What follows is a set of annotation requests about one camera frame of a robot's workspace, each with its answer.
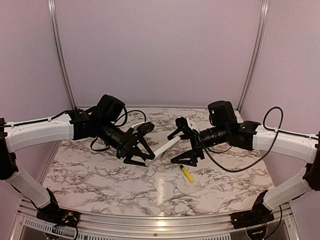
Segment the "white red remote control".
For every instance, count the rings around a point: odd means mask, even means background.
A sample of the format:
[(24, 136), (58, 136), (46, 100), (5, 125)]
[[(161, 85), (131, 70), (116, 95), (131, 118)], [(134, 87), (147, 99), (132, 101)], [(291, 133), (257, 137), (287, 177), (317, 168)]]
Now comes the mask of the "white red remote control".
[(163, 155), (165, 155), (172, 148), (174, 148), (180, 142), (180, 140), (181, 140), (180, 136), (176, 136), (173, 139), (169, 140), (166, 144), (164, 144), (154, 152), (154, 155), (155, 155), (154, 159), (147, 159), (145, 161), (145, 165), (149, 167), (152, 164), (154, 164), (158, 159), (160, 159)]

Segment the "yellow handled screwdriver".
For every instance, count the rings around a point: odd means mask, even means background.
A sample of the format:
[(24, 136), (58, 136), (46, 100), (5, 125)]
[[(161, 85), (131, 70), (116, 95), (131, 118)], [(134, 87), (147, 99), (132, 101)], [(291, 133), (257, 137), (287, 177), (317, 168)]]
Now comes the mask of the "yellow handled screwdriver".
[(195, 179), (194, 177), (191, 175), (191, 173), (189, 172), (189, 168), (190, 168), (190, 163), (188, 160), (182, 159), (178, 162), (178, 165), (181, 169), (181, 171), (183, 172), (184, 176), (187, 178), (187, 180), (190, 183), (194, 183)]

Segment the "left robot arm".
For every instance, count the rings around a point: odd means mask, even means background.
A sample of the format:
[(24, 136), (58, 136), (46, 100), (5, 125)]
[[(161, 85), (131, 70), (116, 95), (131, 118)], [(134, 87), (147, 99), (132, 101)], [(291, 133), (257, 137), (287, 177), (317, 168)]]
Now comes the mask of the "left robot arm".
[(129, 116), (125, 103), (111, 95), (103, 95), (88, 108), (64, 110), (53, 116), (28, 121), (0, 120), (0, 179), (28, 198), (37, 218), (56, 226), (76, 227), (79, 213), (61, 208), (54, 193), (31, 174), (49, 163), (49, 151), (61, 141), (92, 138), (102, 140), (105, 149), (115, 149), (116, 157), (126, 164), (144, 165), (155, 154), (145, 140), (154, 129), (144, 120), (122, 130), (119, 118)]

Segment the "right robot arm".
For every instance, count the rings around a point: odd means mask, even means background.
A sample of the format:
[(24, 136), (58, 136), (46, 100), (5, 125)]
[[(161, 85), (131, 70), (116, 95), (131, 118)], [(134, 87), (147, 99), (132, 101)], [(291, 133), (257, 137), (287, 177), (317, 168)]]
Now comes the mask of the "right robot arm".
[(171, 163), (195, 167), (198, 159), (204, 159), (210, 147), (222, 143), (248, 151), (274, 152), (306, 162), (306, 166), (295, 176), (273, 189), (261, 192), (252, 209), (231, 214), (235, 229), (266, 224), (274, 220), (273, 210), (277, 207), (307, 192), (319, 191), (319, 134), (285, 131), (280, 126), (271, 128), (265, 123), (249, 120), (239, 123), (230, 101), (215, 101), (207, 108), (211, 128), (199, 131), (184, 117), (175, 120), (177, 128), (167, 137), (168, 140), (190, 140), (191, 150), (172, 158)]

